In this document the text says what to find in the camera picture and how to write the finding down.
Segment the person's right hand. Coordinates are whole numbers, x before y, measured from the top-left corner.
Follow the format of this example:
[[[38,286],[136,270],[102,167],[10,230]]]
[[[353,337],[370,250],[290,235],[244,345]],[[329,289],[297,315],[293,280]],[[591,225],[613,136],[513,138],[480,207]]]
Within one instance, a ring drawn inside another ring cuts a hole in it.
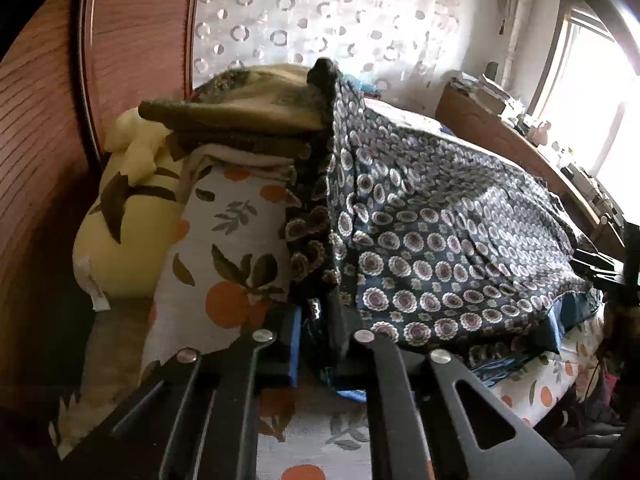
[[[622,292],[604,294],[602,351],[617,375],[639,359],[639,297]]]

